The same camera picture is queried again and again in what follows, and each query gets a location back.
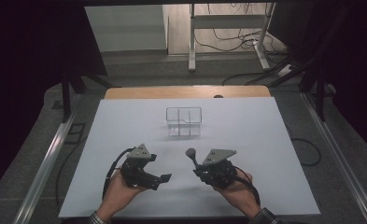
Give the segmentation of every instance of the clear acrylic box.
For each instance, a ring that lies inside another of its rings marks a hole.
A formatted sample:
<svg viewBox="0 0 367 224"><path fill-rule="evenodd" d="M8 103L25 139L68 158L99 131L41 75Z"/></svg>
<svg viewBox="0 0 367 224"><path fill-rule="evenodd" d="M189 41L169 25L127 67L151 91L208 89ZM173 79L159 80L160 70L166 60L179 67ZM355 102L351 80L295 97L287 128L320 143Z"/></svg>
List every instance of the clear acrylic box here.
<svg viewBox="0 0 367 224"><path fill-rule="evenodd" d="M201 107L168 107L166 121L170 136L199 136L201 134Z"/></svg>

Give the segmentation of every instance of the shirt cuff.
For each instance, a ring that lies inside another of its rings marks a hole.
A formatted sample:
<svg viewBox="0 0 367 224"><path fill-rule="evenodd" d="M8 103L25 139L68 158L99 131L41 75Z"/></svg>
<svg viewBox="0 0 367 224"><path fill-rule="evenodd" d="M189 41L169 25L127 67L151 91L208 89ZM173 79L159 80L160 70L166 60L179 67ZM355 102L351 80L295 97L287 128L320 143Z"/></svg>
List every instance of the shirt cuff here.
<svg viewBox="0 0 367 224"><path fill-rule="evenodd" d="M96 211L90 216L90 224L108 224L96 215Z"/></svg>
<svg viewBox="0 0 367 224"><path fill-rule="evenodd" d="M276 216L267 208L263 208L248 224L276 224L282 223Z"/></svg>

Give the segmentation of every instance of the metal rail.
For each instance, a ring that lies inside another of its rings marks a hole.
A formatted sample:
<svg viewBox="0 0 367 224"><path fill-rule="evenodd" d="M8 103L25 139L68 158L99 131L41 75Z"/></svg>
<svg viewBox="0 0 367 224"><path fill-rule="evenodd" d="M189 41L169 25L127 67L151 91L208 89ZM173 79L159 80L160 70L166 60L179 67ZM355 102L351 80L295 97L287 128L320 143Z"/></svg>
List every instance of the metal rail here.
<svg viewBox="0 0 367 224"><path fill-rule="evenodd" d="M64 144L64 139L69 132L70 126L73 123L73 119L76 116L77 107L81 98L81 94L76 94L73 98L72 113L68 117L67 121L65 123L61 123L60 127L58 128L58 131L55 134L51 145L49 146L49 150L47 151L47 154L37 171L31 187L29 188L25 198L23 199L21 208L18 210L18 213L13 223L28 223L31 219L31 216L35 211L35 206L38 202L38 199L40 198L41 192L46 186L47 180L49 179L49 174L51 173L54 163L58 158L61 147Z"/></svg>
<svg viewBox="0 0 367 224"><path fill-rule="evenodd" d="M330 131L328 125L326 122L323 122L316 110L315 110L315 104L308 96L310 93L302 93L303 101L308 109L308 111L311 114L312 119L316 123L320 134L322 135L323 139L325 140L326 144L328 145L329 149L331 150L333 159L337 165L337 167L340 169L341 174L343 175L344 180L346 181L346 184L348 185L349 189L352 192L352 195L354 196L354 199L358 203L358 206L363 213L364 217L367 221L367 193L363 185L359 182L358 178L355 176L354 172L352 171L352 168L348 164L348 161L346 160L346 157L343 154L343 151L341 150L340 146L335 141L334 137L332 136L332 132Z"/></svg>

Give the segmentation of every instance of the wall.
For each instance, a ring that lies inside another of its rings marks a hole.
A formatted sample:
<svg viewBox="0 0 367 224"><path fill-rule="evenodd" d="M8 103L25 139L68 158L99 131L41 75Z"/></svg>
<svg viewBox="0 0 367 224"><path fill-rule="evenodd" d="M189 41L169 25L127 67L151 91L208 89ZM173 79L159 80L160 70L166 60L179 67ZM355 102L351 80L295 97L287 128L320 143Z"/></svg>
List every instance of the wall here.
<svg viewBox="0 0 367 224"><path fill-rule="evenodd" d="M166 49L162 6L85 9L101 52Z"/></svg>

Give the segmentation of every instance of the human hand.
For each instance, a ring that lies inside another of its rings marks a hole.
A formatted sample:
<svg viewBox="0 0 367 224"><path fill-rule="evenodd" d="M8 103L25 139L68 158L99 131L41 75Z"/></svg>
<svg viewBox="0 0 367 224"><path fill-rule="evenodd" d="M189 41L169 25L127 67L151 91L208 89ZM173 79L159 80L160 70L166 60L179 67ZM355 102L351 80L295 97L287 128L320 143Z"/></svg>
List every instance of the human hand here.
<svg viewBox="0 0 367 224"><path fill-rule="evenodd" d="M104 222L108 222L115 213L126 207L134 197L145 191L143 187L128 187L119 170L110 178L110 184L106 190L104 200L96 214Z"/></svg>
<svg viewBox="0 0 367 224"><path fill-rule="evenodd" d="M251 182L253 179L251 174L243 173L239 169L236 169L236 172L238 177L247 181ZM256 204L256 198L252 191L241 182L234 181L226 189L216 187L213 187L213 189L219 192L230 205L239 209L249 219L254 218L261 211L261 208Z"/></svg>

